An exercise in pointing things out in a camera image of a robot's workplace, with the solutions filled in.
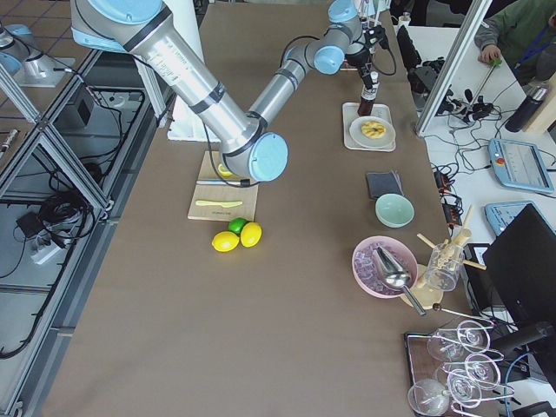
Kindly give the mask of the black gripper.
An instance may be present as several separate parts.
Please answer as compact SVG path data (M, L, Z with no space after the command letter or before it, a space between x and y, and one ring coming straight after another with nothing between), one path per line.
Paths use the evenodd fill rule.
M365 29L358 38L353 40L345 55L347 64L358 70L363 85L367 89L377 86L377 72L373 69L369 72L367 68L367 63L372 55L371 49L377 41L378 28Z

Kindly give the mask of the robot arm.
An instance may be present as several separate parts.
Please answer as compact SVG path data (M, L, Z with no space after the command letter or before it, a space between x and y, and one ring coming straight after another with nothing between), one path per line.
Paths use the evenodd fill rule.
M74 63L74 58L43 52L27 26L1 26L1 65L20 86L55 88Z
M354 3L332 2L323 37L290 49L244 112L179 34L165 2L73 1L70 9L76 43L139 56L218 137L228 170L256 182L273 181L288 163L286 141L268 125L310 70L335 74L345 57L361 50L364 38Z

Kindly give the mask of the person hand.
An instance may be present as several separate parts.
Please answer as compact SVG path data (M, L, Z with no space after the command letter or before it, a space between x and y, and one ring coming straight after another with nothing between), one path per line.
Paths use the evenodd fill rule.
M481 63L489 64L490 62L500 60L501 57L502 53L499 46L495 43L489 43L481 49L478 60Z

